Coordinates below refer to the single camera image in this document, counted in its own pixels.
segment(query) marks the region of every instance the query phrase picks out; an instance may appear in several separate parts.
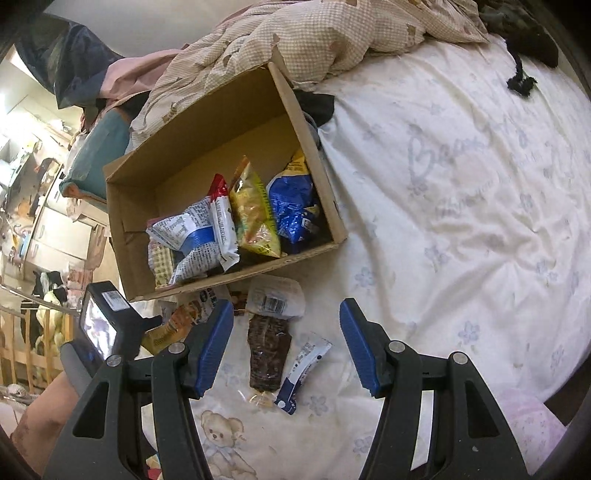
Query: red and white snack bag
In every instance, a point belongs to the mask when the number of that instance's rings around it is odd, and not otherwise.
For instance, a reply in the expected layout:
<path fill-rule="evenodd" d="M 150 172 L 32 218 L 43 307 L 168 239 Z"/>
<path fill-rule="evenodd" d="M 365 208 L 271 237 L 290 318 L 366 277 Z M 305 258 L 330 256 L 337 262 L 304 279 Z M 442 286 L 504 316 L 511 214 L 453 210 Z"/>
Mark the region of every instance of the red and white snack bag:
<path fill-rule="evenodd" d="M 228 197 L 226 180 L 217 173 L 207 194 L 211 199 L 213 233 L 220 248 L 219 261 L 224 271 L 236 265 L 240 260 L 238 241 L 232 219 L 232 208 Z"/>

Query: teddy bear print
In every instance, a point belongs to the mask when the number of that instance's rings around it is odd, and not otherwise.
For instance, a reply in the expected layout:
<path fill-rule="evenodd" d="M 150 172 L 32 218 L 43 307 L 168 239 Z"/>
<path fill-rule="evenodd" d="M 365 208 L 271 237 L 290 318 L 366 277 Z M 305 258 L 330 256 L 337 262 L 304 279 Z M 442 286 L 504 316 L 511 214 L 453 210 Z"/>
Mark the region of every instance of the teddy bear print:
<path fill-rule="evenodd" d="M 258 480 L 254 469 L 234 449 L 237 438 L 244 432 L 240 420 L 206 410 L 201 414 L 201 427 L 206 436 L 202 442 L 203 453 L 214 478 Z"/>

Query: pink blanket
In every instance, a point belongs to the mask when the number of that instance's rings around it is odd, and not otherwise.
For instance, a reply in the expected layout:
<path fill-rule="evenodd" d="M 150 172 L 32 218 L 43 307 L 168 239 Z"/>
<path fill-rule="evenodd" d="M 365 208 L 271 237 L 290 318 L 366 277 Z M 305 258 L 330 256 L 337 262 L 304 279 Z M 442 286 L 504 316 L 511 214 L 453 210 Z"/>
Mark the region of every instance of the pink blanket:
<path fill-rule="evenodd" d="M 107 69 L 99 97 L 118 102 L 151 90 L 182 50 L 162 50 L 144 57 L 117 60 Z"/>

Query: blue snack bag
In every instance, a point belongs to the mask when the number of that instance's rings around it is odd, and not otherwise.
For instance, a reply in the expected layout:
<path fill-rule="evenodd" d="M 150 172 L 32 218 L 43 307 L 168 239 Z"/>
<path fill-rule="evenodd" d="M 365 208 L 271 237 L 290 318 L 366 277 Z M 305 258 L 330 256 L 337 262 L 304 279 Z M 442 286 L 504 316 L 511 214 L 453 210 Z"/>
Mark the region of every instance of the blue snack bag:
<path fill-rule="evenodd" d="M 320 215 L 306 157 L 299 148 L 291 161 L 267 186 L 277 232 L 291 244 L 308 240 L 318 233 Z"/>

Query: white cabinet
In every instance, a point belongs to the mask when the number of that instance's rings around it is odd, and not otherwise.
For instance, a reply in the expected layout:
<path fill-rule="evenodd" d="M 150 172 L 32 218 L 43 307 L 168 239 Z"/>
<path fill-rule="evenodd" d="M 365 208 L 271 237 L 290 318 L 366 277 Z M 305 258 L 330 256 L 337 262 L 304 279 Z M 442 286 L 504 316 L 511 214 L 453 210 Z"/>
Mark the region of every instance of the white cabinet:
<path fill-rule="evenodd" d="M 85 260 L 91 230 L 89 225 L 72 222 L 67 216 L 45 207 L 41 210 L 35 226 L 33 240 L 66 255 Z"/>
<path fill-rule="evenodd" d="M 62 215 L 68 215 L 67 213 L 67 206 L 68 206 L 68 199 L 61 196 L 60 193 L 60 183 L 61 178 L 57 178 L 55 182 L 53 182 L 53 186 L 51 190 L 47 193 L 47 200 L 45 205 L 48 206 L 50 209 L 55 210 L 56 212 L 60 212 Z"/>
<path fill-rule="evenodd" d="M 43 270 L 59 272 L 67 270 L 68 265 L 84 268 L 84 261 L 60 252 L 33 239 L 27 251 L 27 263 Z"/>

